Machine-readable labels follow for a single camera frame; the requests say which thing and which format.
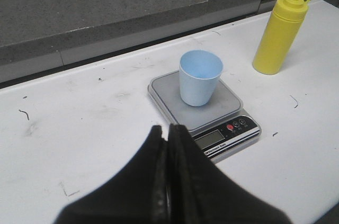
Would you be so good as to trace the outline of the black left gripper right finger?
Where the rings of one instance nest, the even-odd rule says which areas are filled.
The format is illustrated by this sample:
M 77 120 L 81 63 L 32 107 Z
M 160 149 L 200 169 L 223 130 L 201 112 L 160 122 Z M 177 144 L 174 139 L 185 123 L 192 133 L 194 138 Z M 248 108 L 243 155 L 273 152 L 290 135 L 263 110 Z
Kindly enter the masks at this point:
M 291 223 L 209 160 L 183 125 L 170 125 L 167 186 L 171 223 Z

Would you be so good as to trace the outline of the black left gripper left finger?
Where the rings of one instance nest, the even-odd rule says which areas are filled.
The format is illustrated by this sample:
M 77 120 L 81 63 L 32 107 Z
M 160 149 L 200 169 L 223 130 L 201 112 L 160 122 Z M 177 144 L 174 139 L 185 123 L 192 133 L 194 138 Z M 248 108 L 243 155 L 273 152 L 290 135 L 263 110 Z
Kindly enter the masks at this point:
M 124 168 L 64 207 L 55 223 L 168 223 L 166 158 L 162 129 L 153 126 Z

